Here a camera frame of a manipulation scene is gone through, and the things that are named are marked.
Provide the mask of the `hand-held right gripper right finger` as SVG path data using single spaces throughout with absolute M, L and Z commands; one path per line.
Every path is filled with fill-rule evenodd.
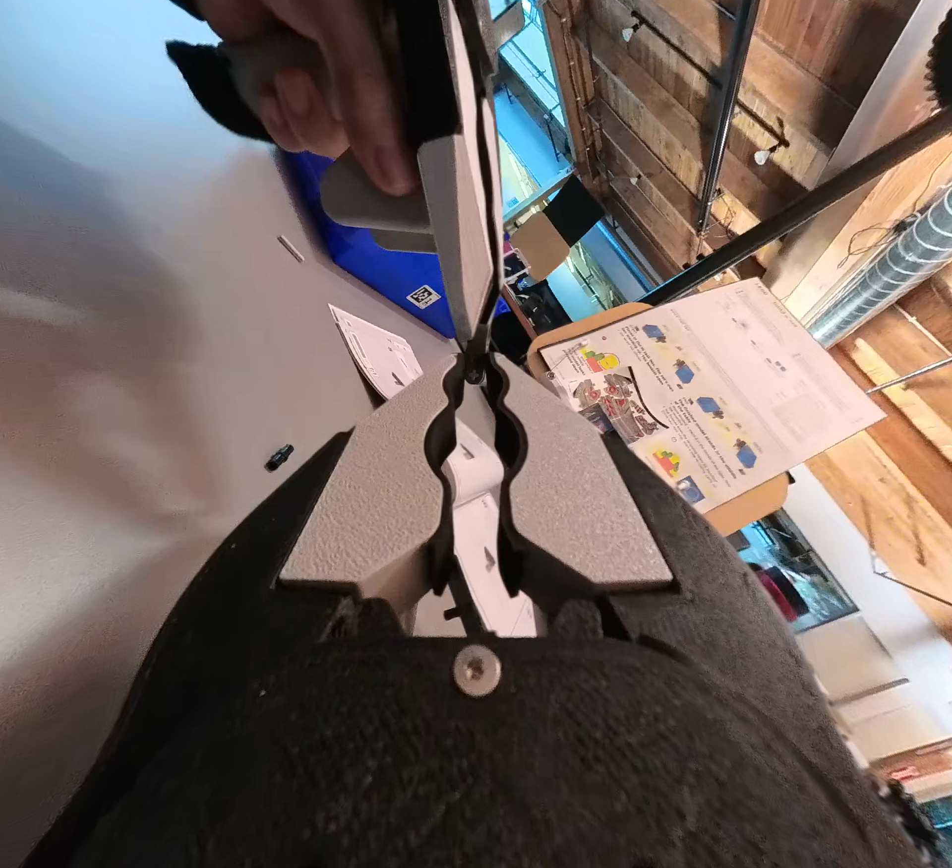
M 486 395 L 504 467 L 497 565 L 506 591 L 562 605 L 670 587 L 674 576 L 605 437 L 494 354 Z

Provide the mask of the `silver ventilation duct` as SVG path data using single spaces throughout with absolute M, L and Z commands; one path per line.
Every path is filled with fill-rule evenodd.
M 937 192 L 808 326 L 825 348 L 930 279 L 951 259 L 951 184 Z

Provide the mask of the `black and brown square board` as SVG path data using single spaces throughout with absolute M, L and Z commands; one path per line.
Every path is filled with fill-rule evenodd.
M 509 242 L 530 278 L 543 281 L 605 216 L 601 202 L 571 174 L 544 208 L 511 232 Z

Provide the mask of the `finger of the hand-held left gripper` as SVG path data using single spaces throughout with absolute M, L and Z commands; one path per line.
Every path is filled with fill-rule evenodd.
M 492 79 L 484 77 L 476 107 L 478 220 L 476 356 L 486 357 L 491 325 L 503 284 L 504 211 Z
M 430 230 L 455 335 L 466 355 L 489 351 L 499 298 L 499 152 L 491 87 L 472 72 L 455 5 L 441 6 L 458 125 L 418 151 Z

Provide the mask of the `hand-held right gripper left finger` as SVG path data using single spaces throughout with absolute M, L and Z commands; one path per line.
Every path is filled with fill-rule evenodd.
M 462 355 L 447 356 L 352 430 L 280 571 L 280 587 L 380 600 L 413 633 L 420 600 L 445 588 Z

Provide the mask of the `metal ceiling pipe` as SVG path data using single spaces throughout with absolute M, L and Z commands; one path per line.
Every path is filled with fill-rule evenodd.
M 723 65 L 715 128 L 708 148 L 708 157 L 701 188 L 700 209 L 696 222 L 699 238 L 708 230 L 711 207 L 716 196 L 727 139 L 736 107 L 744 67 L 756 27 L 761 0 L 740 0 L 735 14 L 733 34 L 727 61 Z

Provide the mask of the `open white instruction booklet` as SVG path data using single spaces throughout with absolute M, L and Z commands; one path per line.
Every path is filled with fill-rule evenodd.
M 401 337 L 330 304 L 353 361 L 370 385 L 389 400 L 422 375 Z M 443 466 L 453 497 L 456 559 L 482 626 L 497 636 L 535 637 L 535 609 L 523 593 L 506 591 L 498 565 L 499 510 L 495 493 L 504 477 L 501 460 L 465 423 L 456 422 L 456 447 Z

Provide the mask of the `blue plastic bin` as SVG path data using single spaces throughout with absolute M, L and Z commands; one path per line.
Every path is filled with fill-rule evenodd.
M 343 226 L 327 216 L 320 182 L 331 160 L 279 151 L 287 182 L 330 259 L 380 296 L 445 338 L 455 338 L 439 260 L 432 254 L 389 251 L 366 228 Z

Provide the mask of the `black slanted pole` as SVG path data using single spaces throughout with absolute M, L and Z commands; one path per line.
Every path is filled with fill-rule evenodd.
M 920 153 L 936 140 L 950 133 L 950 106 L 940 108 L 922 124 L 908 130 L 882 148 L 844 169 L 832 180 L 808 192 L 776 216 L 767 219 L 746 233 L 700 259 L 678 276 L 648 292 L 643 303 L 656 307 L 677 300 L 697 289 L 709 279 L 735 267 L 758 251 L 795 231 L 832 205 L 840 202 L 864 184 Z

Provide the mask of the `cardboard board with instruction sheet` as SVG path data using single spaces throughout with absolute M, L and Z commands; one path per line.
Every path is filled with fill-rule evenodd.
M 757 279 L 593 314 L 534 340 L 528 367 L 578 414 L 570 381 L 630 367 L 669 428 L 624 445 L 724 536 L 779 510 L 789 471 L 886 416 Z

